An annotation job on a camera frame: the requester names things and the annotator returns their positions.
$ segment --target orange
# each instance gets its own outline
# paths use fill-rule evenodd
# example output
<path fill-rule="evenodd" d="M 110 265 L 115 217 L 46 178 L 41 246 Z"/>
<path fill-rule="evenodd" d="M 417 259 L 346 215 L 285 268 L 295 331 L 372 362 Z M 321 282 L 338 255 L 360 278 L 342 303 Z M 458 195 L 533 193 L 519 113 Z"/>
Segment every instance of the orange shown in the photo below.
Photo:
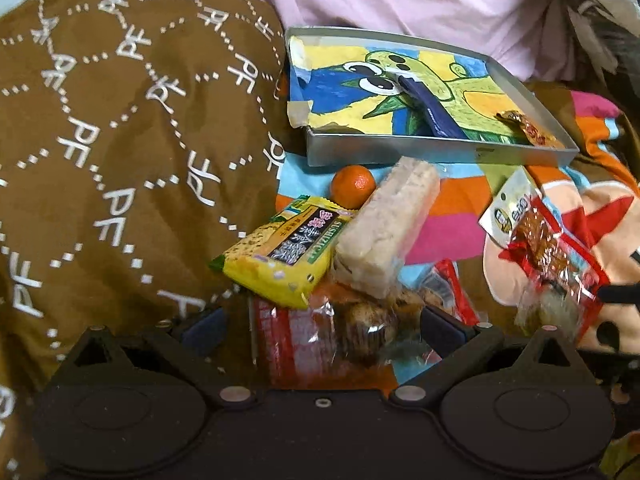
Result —
<path fill-rule="evenodd" d="M 331 200 L 345 209 L 360 209 L 376 189 L 376 181 L 364 166 L 347 166 L 331 181 Z"/>

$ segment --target cartoon nostril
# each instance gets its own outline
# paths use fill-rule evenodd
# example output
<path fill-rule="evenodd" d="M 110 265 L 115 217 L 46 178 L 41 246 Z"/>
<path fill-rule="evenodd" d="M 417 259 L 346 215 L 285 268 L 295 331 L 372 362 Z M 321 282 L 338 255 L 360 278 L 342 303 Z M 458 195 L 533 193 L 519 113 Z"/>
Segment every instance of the cartoon nostril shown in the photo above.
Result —
<path fill-rule="evenodd" d="M 600 323 L 596 330 L 596 337 L 601 345 L 612 347 L 616 352 L 620 352 L 620 330 L 612 321 Z"/>

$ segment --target yellow snack bag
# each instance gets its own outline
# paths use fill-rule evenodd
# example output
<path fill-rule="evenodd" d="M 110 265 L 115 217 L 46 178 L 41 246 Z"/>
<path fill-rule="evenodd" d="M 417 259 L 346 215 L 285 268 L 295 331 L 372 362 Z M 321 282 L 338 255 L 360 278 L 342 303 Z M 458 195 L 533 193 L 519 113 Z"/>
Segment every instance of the yellow snack bag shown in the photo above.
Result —
<path fill-rule="evenodd" d="M 209 267 L 273 303 L 307 308 L 331 264 L 337 235 L 354 214 L 325 198 L 302 195 Z"/>

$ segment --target screw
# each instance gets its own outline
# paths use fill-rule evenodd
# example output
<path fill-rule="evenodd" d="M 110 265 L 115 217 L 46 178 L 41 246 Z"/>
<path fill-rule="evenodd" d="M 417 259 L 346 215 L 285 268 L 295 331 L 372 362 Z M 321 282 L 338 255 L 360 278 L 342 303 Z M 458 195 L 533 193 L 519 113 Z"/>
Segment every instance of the screw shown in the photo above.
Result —
<path fill-rule="evenodd" d="M 331 399 L 316 399 L 316 406 L 318 408 L 330 408 L 332 404 Z"/>
<path fill-rule="evenodd" d="M 400 386 L 396 390 L 396 397 L 400 400 L 405 400 L 406 402 L 417 402 L 418 400 L 423 400 L 426 396 L 427 392 L 425 392 L 420 386 L 411 386 L 410 384 L 407 384 L 406 386 Z"/>
<path fill-rule="evenodd" d="M 220 390 L 220 398 L 225 402 L 245 402 L 251 399 L 251 390 L 244 386 L 227 386 Z"/>

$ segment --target white bread in plastic wrap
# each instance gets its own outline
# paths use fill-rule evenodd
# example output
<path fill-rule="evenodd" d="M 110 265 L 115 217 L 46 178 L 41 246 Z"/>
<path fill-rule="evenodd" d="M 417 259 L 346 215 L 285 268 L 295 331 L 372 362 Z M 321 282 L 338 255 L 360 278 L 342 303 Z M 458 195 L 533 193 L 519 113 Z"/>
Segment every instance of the white bread in plastic wrap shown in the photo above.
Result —
<path fill-rule="evenodd" d="M 402 157 L 340 234 L 333 279 L 380 300 L 393 294 L 404 258 L 439 192 L 434 165 Z"/>

